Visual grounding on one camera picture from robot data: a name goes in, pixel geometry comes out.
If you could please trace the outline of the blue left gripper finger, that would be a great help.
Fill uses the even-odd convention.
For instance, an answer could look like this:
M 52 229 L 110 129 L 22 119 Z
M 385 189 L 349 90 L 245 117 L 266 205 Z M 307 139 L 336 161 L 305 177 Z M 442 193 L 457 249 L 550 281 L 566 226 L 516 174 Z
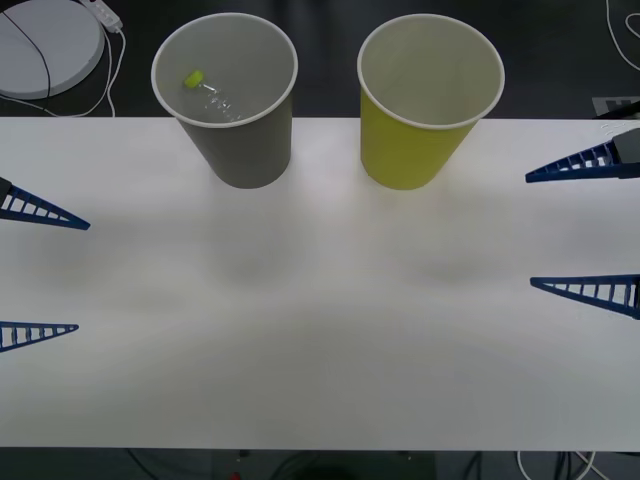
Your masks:
M 1 179 L 1 218 L 76 230 L 90 228 L 89 222 L 4 178 Z
M 2 323 L 1 352 L 8 352 L 25 346 L 57 338 L 79 329 L 77 324 L 52 323 Z

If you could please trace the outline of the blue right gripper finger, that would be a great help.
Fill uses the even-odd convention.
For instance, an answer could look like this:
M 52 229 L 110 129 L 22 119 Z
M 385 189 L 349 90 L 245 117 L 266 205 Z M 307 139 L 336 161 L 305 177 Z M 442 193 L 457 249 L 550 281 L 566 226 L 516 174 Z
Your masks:
M 532 170 L 526 183 L 639 177 L 639 129 Z
M 530 285 L 572 301 L 639 319 L 639 275 L 531 277 Z

